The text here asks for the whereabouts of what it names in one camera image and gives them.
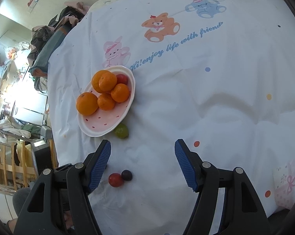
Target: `orange teddy bear print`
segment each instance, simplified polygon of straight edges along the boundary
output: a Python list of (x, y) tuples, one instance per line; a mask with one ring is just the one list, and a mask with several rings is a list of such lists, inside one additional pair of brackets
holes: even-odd
[(175, 23), (174, 18), (168, 18), (168, 13), (159, 16), (151, 16), (142, 26), (148, 27), (144, 37), (151, 42), (161, 42), (166, 35), (175, 35), (180, 30), (180, 24)]

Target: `plastic bag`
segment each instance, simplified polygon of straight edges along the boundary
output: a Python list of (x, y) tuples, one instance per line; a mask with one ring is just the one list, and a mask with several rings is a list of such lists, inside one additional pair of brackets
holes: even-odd
[(14, 60), (16, 54), (17, 52), (14, 47), (5, 48), (5, 55), (7, 59)]

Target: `orange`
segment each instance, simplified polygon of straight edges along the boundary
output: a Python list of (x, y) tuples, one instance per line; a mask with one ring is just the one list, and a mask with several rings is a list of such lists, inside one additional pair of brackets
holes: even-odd
[(92, 83), (92, 86), (93, 86), (94, 90), (97, 91), (100, 94), (102, 94), (104, 92), (99, 87), (99, 80), (100, 80), (101, 76), (104, 73), (107, 73), (107, 72), (108, 72), (107, 70), (100, 70), (100, 71), (98, 71), (97, 73), (94, 74), (94, 76), (93, 76), (93, 78), (91, 80), (91, 83)]
[(115, 102), (121, 103), (129, 98), (130, 91), (125, 84), (117, 84), (110, 94)]
[(117, 84), (117, 77), (111, 72), (104, 73), (99, 80), (99, 87), (102, 91), (108, 92)]
[(97, 104), (101, 110), (112, 110), (115, 107), (115, 101), (112, 99), (110, 94), (104, 93), (97, 99)]
[(98, 107), (96, 95), (89, 92), (81, 94), (76, 102), (76, 109), (83, 116), (93, 114)]

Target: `pink plate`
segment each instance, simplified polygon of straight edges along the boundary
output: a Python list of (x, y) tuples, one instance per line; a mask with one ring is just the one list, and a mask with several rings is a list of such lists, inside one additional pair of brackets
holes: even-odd
[[(98, 108), (95, 113), (87, 117), (78, 113), (78, 123), (81, 131), (91, 137), (100, 137), (114, 130), (127, 115), (134, 99), (136, 81), (132, 71), (119, 65), (108, 67), (106, 70), (114, 73), (115, 75), (124, 74), (128, 77), (130, 96), (125, 102), (116, 103), (113, 110), (110, 111), (104, 111)], [(91, 82), (87, 85), (84, 92), (91, 92), (97, 97), (100, 96), (100, 94), (93, 89)]]

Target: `appliance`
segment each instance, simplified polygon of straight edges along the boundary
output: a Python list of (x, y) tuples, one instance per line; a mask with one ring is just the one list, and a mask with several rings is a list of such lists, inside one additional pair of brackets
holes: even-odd
[(12, 61), (9, 60), (8, 62), (6, 62), (6, 64), (3, 67), (0, 66), (0, 88), (1, 88), (2, 82), (8, 78), (8, 71), (9, 71), (11, 63)]

